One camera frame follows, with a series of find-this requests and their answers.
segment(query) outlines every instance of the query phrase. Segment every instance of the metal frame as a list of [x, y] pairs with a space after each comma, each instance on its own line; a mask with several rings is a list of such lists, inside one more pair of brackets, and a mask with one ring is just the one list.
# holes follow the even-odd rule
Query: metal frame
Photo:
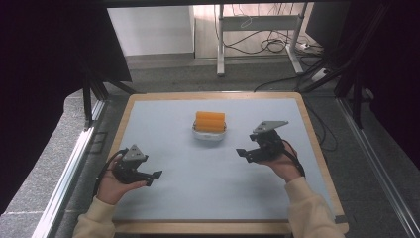
[[247, 27], [241, 26], [250, 17], [223, 17], [224, 5], [219, 8], [219, 46], [217, 54], [217, 75], [225, 75], [225, 55], [223, 32], [233, 31], [270, 31], [270, 30], [293, 30], [293, 38], [290, 44], [285, 46], [287, 54], [293, 65], [296, 74], [303, 73], [302, 66], [296, 57], [295, 47], [297, 38], [299, 37], [300, 28], [302, 27], [305, 11], [308, 3], [305, 2], [299, 15], [286, 16], [257, 16], [253, 18], [253, 23]]
[[[98, 120], [102, 112], [102, 109], [105, 105], [103, 101], [97, 101], [93, 111], [92, 119]], [[33, 238], [48, 237], [51, 230], [53, 229], [53, 224], [55, 223], [56, 216], [61, 208], [62, 202], [65, 199], [65, 196], [68, 192], [68, 189], [73, 181], [74, 175], [77, 172], [80, 161], [84, 155], [86, 147], [92, 138], [93, 131], [95, 130], [94, 126], [91, 126], [87, 130], [81, 132], [77, 143], [71, 153], [70, 159], [68, 160], [64, 171], [59, 179], [55, 190], [52, 193], [49, 203], [43, 213], [43, 216], [40, 219], [40, 222], [35, 229]]]
[[379, 181], [385, 195], [391, 203], [408, 237], [420, 237], [420, 228], [417, 221], [414, 219], [410, 208], [405, 203], [404, 199], [395, 187], [395, 184], [392, 182], [392, 179], [383, 167], [380, 158], [377, 156], [377, 153], [371, 146], [368, 137], [365, 135], [364, 130], [360, 129], [357, 123], [353, 120], [352, 110], [349, 104], [347, 103], [346, 99], [338, 98], [337, 100], [340, 108], [342, 109], [343, 114], [346, 117], [347, 122], [350, 125], [350, 128], [352, 129], [356, 139], [362, 147], [362, 150], [367, 156], [367, 161], [369, 162], [373, 173]]

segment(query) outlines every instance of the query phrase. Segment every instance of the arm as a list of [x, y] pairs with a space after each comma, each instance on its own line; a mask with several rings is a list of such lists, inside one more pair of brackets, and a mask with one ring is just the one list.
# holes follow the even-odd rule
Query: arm
[[133, 182], [131, 184], [122, 184], [112, 174], [112, 169], [117, 160], [116, 157], [102, 178], [99, 184], [98, 193], [93, 198], [89, 210], [78, 217], [77, 225], [73, 231], [73, 237], [114, 237], [115, 226], [112, 222], [115, 205], [121, 197], [128, 192], [146, 185], [145, 181]]
[[[297, 158], [296, 151], [288, 143], [283, 144]], [[285, 189], [290, 199], [288, 219], [295, 238], [344, 237], [334, 222], [325, 199], [311, 190], [305, 178], [285, 154], [260, 164], [271, 167], [286, 181]]]

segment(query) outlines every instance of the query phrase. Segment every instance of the human hand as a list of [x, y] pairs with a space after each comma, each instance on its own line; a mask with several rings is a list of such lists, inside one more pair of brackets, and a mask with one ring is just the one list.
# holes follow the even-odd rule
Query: human hand
[[[290, 146], [290, 144], [283, 140], [284, 149], [297, 158], [297, 152]], [[260, 165], [265, 165], [270, 168], [286, 183], [300, 178], [301, 174], [297, 169], [296, 165], [288, 158], [284, 153], [272, 161], [261, 161], [258, 162]]]
[[123, 195], [128, 191], [146, 186], [147, 184], [146, 181], [136, 181], [130, 184], [123, 184], [114, 177], [112, 170], [114, 169], [117, 161], [122, 158], [122, 155], [118, 155], [109, 164], [109, 167], [99, 184], [98, 193], [96, 194], [96, 198], [110, 205], [117, 204], [121, 197], [123, 197]]

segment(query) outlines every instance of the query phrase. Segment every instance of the beige sleeve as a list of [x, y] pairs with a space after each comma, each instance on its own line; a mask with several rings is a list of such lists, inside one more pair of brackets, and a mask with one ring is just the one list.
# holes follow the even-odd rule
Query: beige sleeve
[[295, 238], [345, 237], [334, 222], [325, 199], [311, 190], [304, 177], [290, 181], [289, 223]]
[[115, 226], [112, 223], [114, 210], [115, 206], [104, 203], [95, 196], [89, 210], [78, 217], [73, 237], [114, 237]]

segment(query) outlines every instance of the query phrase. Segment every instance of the wall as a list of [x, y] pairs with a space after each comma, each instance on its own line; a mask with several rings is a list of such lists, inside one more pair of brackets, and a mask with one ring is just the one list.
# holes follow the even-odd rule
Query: wall
[[193, 53], [191, 6], [108, 9], [124, 56]]

